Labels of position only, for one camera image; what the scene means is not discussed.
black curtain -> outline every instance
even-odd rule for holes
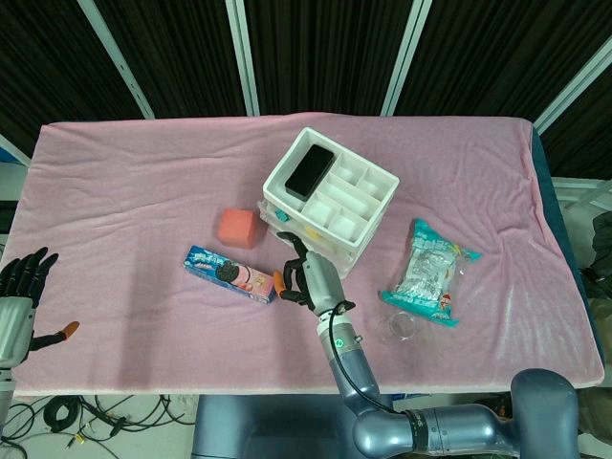
[[[224,0],[96,0],[156,118],[245,115]]]
[[[247,0],[262,115],[379,115],[406,0]]]
[[[0,134],[31,156],[41,124],[141,118],[76,1],[0,0]]]
[[[536,120],[611,34],[610,0],[435,0],[396,115]]]
[[[612,179],[612,67],[542,134],[551,174]]]

robotic arm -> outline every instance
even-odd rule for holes
[[[530,369],[512,381],[514,418],[502,421],[485,406],[466,404],[396,412],[381,403],[378,385],[346,314],[338,272],[325,257],[308,251],[290,232],[298,259],[275,273],[281,298],[307,305],[318,317],[317,332],[344,403],[357,420],[353,436],[366,457],[389,458],[406,452],[431,456],[500,453],[522,459],[577,459],[578,398],[557,373]],[[292,274],[297,291],[292,291]]]
[[[78,322],[71,322],[53,335],[33,337],[45,279],[58,258],[54,253],[43,260],[47,251],[45,247],[25,258],[14,259],[0,272],[0,438],[15,388],[11,370],[30,351],[62,342],[78,328]]]

blue cookie package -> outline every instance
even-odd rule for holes
[[[191,246],[183,266],[198,277],[260,303],[270,303],[274,298],[274,279],[271,275],[232,261],[214,251]]]

pink cloth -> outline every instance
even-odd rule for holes
[[[182,267],[192,244],[268,273],[295,256],[265,231],[252,251],[223,247],[215,232],[224,208],[255,208],[304,126],[401,180],[344,282],[383,392],[507,390],[528,367],[577,387],[601,381],[578,289],[542,214],[530,123],[299,114],[43,126],[3,262],[41,246],[59,252],[36,332],[81,327],[30,354],[17,392],[336,392],[306,308],[258,304]],[[397,310],[377,291],[403,275],[415,217],[484,256],[461,279],[455,329],[417,319],[412,339],[384,344],[381,322]]]

orange fingertip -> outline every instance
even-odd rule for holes
[[[74,321],[74,322],[70,322],[68,325],[64,327],[64,329],[62,330],[62,333],[66,335],[66,339],[68,339],[72,335],[72,333],[74,333],[77,330],[79,325],[80,323],[78,323],[77,321]]]

